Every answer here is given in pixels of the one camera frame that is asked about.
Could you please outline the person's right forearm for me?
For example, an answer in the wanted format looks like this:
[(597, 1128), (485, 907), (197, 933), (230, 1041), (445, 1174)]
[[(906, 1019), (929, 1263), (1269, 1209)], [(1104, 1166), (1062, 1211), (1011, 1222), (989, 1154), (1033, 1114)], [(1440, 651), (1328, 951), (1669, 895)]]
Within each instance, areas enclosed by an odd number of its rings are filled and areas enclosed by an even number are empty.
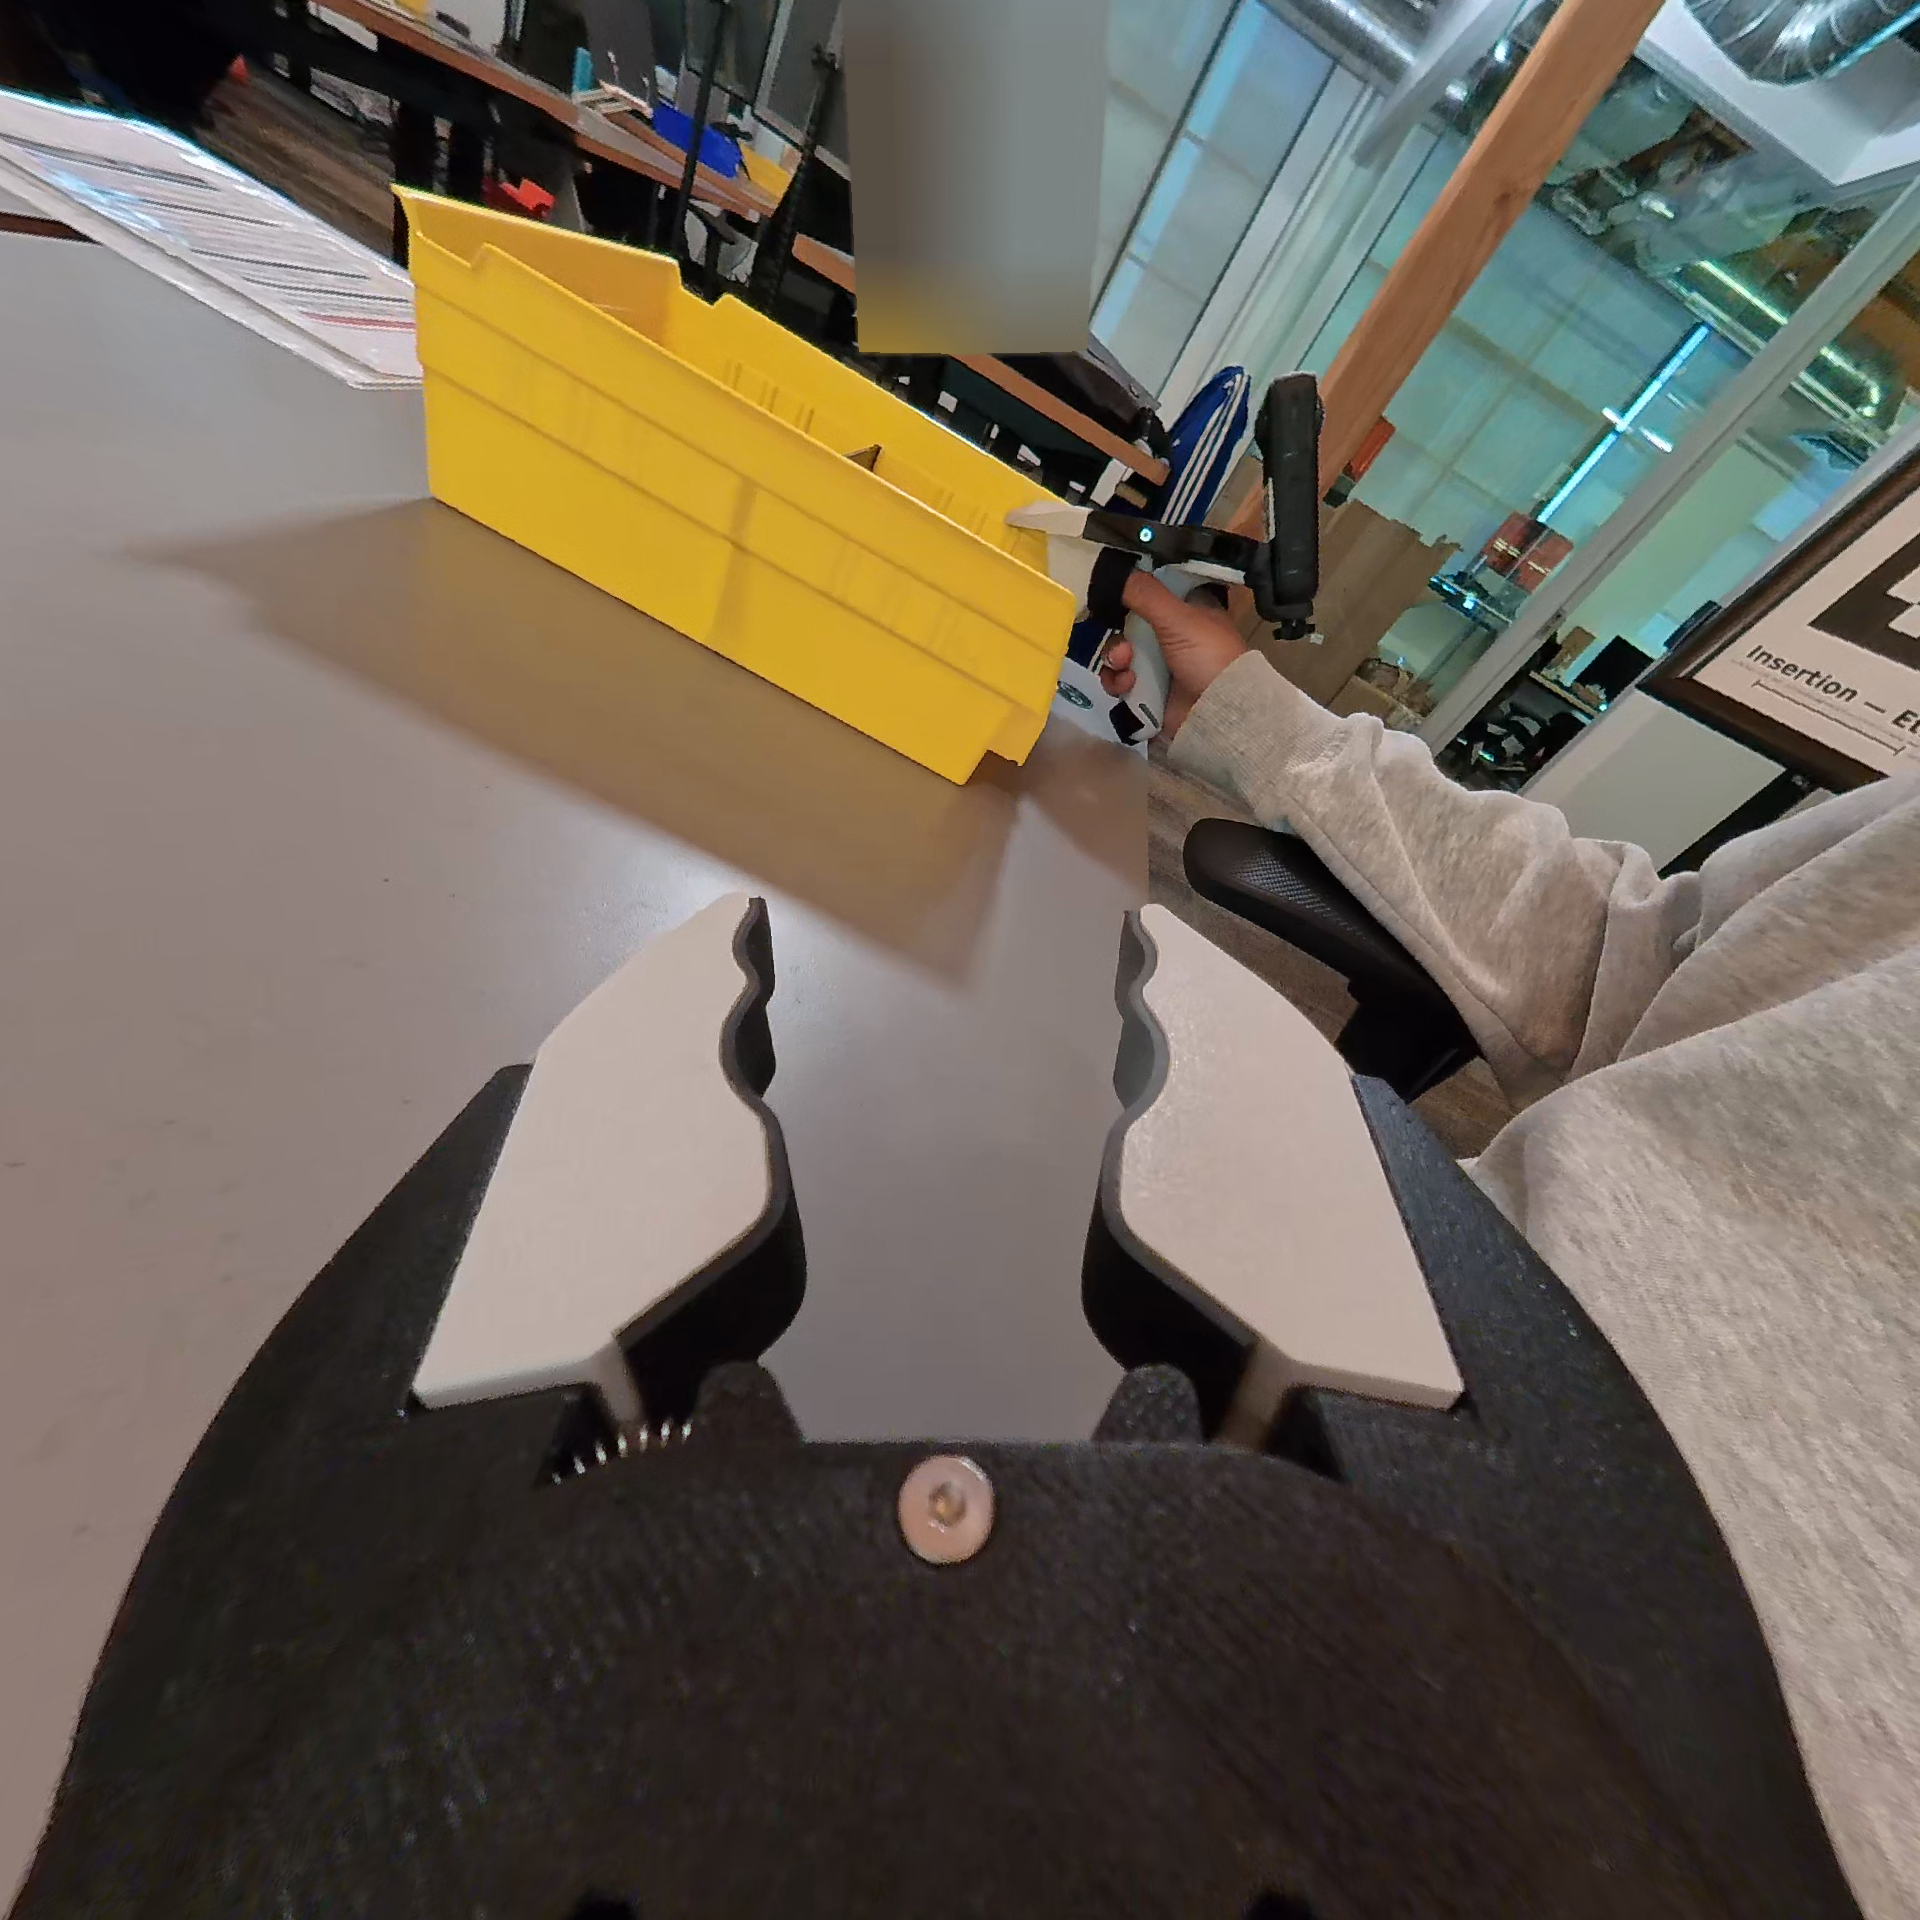
[(1331, 717), (1254, 654), (1193, 703), (1171, 755), (1331, 867), (1453, 1001), (1513, 1103), (1640, 1047), (1685, 925), (1643, 851), (1453, 784), (1414, 738)]

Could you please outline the person's right hand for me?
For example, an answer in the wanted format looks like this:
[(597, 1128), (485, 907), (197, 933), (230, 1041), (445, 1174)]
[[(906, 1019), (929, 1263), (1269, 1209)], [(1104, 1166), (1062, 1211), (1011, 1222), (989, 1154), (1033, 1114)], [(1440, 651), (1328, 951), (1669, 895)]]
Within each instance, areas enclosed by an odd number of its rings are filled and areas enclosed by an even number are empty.
[(1209, 600), (1179, 600), (1150, 571), (1122, 584), (1122, 608), (1150, 627), (1167, 668), (1162, 738), (1175, 741), (1209, 688), (1252, 651), (1232, 618)]

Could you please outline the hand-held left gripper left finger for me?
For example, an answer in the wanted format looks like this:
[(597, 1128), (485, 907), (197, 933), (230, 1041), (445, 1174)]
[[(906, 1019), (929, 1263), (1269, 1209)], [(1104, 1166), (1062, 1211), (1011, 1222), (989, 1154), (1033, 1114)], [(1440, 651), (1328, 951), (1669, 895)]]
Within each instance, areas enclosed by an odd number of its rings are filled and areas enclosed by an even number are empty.
[(721, 895), (539, 1046), (426, 1336), (419, 1407), (585, 1387), (618, 1434), (691, 1428), (705, 1377), (804, 1305), (762, 896)]

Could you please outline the framed black white sign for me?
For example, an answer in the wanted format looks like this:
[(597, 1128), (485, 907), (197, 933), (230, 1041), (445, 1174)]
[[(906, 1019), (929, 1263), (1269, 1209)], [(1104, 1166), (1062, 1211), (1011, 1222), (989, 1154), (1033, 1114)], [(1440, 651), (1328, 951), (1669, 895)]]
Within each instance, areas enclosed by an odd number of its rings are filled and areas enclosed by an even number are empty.
[(1916, 774), (1916, 448), (1696, 612), (1640, 688), (1826, 792)]

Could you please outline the brown paper bag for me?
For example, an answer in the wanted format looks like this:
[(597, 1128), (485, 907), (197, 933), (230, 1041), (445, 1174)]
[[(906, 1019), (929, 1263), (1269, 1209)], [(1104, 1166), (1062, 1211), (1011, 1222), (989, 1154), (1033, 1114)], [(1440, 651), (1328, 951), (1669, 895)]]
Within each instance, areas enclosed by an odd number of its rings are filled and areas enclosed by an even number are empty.
[(1325, 511), (1320, 584), (1314, 618), (1318, 663), (1306, 688), (1335, 703), (1370, 658), (1404, 612), (1428, 600), (1435, 575), (1459, 554), (1453, 541), (1425, 541), (1414, 526), (1350, 498)]

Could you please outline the yellow plastic bin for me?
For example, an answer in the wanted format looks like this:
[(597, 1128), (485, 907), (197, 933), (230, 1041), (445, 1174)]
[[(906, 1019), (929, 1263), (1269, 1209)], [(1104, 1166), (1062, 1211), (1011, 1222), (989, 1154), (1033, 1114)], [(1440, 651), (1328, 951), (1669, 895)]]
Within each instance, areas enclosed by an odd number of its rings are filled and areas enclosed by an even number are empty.
[(396, 189), (435, 501), (967, 784), (1025, 761), (1050, 495), (673, 257)]

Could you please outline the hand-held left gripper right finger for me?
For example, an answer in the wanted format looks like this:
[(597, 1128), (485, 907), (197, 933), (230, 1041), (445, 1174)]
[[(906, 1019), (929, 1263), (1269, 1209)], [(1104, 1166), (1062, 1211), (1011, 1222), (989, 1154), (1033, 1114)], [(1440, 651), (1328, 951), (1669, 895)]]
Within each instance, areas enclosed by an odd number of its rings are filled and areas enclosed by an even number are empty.
[(1353, 1069), (1167, 907), (1119, 929), (1117, 1119), (1082, 1311), (1130, 1373), (1179, 1373), (1200, 1441), (1263, 1452), (1331, 1392), (1453, 1417), (1469, 1384)]

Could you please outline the printed paper sheet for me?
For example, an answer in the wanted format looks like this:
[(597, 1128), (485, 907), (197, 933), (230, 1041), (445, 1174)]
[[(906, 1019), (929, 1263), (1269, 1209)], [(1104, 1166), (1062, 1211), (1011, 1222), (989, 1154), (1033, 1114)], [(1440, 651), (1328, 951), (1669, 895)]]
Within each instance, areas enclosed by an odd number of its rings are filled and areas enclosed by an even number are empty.
[(355, 389), (425, 379), (404, 271), (170, 129), (4, 90), (4, 194)]

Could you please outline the wooden post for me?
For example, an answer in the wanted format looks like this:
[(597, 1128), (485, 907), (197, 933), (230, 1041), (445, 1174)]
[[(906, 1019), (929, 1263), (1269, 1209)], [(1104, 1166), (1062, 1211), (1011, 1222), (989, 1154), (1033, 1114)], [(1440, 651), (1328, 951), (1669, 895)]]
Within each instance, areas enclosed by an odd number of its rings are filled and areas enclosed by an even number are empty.
[(1318, 386), (1318, 492), (1381, 423), (1657, 12), (1659, 4), (1559, 4)]

